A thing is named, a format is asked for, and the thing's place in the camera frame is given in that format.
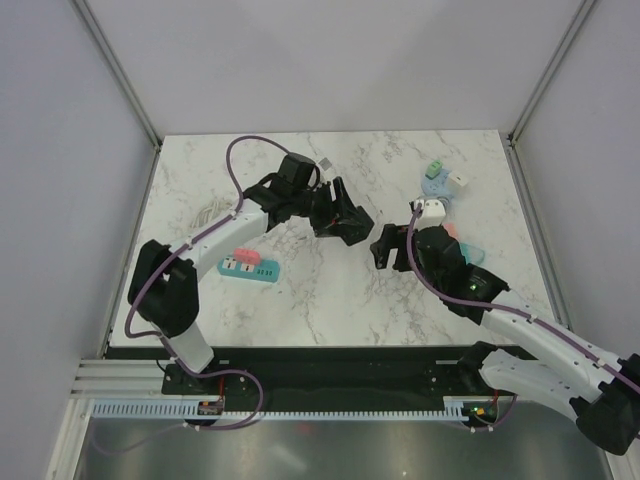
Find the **pink cube socket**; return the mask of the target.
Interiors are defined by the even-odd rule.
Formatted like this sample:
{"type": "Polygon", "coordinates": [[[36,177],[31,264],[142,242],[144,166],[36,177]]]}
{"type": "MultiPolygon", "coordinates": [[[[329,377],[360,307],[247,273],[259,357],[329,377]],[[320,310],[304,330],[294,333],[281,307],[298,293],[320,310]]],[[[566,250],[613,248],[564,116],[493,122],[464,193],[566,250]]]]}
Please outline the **pink cube socket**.
{"type": "Polygon", "coordinates": [[[453,223],[443,224],[443,228],[452,239],[460,241],[458,231],[453,223]]]}

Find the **blue round power strip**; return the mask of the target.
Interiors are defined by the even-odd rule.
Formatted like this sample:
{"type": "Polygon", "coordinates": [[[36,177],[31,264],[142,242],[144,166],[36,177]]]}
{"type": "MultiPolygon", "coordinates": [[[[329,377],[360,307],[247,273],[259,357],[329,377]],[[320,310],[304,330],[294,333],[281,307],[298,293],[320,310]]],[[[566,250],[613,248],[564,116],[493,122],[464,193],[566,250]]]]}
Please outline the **blue round power strip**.
{"type": "Polygon", "coordinates": [[[423,176],[421,179],[421,189],[423,194],[426,197],[451,201],[454,198],[454,193],[447,187],[448,176],[448,172],[441,173],[433,179],[423,176]]]}

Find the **green plug adapter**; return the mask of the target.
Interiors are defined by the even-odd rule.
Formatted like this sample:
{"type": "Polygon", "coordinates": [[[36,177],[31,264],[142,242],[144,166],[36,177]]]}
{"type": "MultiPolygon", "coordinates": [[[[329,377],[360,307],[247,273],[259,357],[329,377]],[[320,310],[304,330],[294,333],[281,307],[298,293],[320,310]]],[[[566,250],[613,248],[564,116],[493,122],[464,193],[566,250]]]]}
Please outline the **green plug adapter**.
{"type": "Polygon", "coordinates": [[[434,180],[438,177],[442,171],[443,163],[440,160],[432,161],[425,172],[425,177],[429,180],[434,180]]]}

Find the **teal square adapter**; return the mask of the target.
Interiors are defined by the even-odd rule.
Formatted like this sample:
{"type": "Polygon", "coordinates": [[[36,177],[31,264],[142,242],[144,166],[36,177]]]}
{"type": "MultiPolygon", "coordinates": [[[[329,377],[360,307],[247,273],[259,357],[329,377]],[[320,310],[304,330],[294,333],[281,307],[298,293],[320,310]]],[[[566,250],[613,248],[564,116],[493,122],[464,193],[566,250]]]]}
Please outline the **teal square adapter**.
{"type": "Polygon", "coordinates": [[[279,279],[280,264],[275,260],[262,260],[258,265],[242,263],[233,257],[225,257],[217,264],[217,270],[221,276],[276,283],[279,279]]]}

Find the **white cube adapter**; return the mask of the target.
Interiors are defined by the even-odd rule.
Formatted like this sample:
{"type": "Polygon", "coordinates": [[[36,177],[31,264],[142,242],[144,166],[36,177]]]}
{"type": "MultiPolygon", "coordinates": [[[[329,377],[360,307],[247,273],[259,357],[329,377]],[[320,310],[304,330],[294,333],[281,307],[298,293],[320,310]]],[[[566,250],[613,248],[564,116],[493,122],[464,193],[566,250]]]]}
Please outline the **white cube adapter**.
{"type": "Polygon", "coordinates": [[[453,197],[462,197],[465,195],[469,185],[469,180],[457,171],[450,171],[445,186],[453,197]]]}

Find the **pink plug adapter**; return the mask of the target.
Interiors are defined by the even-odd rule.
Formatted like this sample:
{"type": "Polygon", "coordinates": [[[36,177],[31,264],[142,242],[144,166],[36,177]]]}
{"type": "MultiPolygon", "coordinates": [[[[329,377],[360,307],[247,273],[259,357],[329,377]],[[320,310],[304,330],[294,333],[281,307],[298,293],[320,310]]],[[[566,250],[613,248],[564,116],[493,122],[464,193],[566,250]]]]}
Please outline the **pink plug adapter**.
{"type": "Polygon", "coordinates": [[[259,265],[262,261],[262,257],[257,251],[244,248],[236,248],[233,252],[233,258],[237,262],[249,265],[259,265]]]}

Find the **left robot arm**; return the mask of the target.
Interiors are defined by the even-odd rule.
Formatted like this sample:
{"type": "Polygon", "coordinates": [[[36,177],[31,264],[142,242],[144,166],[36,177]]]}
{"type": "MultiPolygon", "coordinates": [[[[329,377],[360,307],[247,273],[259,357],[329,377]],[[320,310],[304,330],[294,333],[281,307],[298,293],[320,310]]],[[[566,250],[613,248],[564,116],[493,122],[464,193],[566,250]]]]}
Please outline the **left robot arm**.
{"type": "Polygon", "coordinates": [[[237,207],[180,245],[146,242],[127,294],[132,314],[153,327],[185,370],[185,382],[208,393],[219,382],[214,350],[196,319],[199,281],[237,247],[245,246],[293,217],[308,219],[316,237],[337,237],[352,246],[367,239],[373,219],[349,197],[344,181],[323,181],[311,159],[284,156],[277,171],[242,192],[237,207]]]}

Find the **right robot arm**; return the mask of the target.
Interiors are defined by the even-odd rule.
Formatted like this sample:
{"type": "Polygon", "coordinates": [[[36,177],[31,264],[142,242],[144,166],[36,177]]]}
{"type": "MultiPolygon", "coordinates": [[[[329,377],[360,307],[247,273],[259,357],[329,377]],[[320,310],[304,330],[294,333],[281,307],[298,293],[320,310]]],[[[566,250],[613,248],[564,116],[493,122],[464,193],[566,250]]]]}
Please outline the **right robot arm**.
{"type": "Polygon", "coordinates": [[[622,456],[639,437],[639,357],[626,359],[553,322],[490,271],[467,261],[442,226],[387,224],[370,251],[378,269],[411,271],[455,315],[531,354],[517,359],[479,342],[458,368],[467,392],[487,387],[523,396],[564,415],[602,450],[622,456]]]}

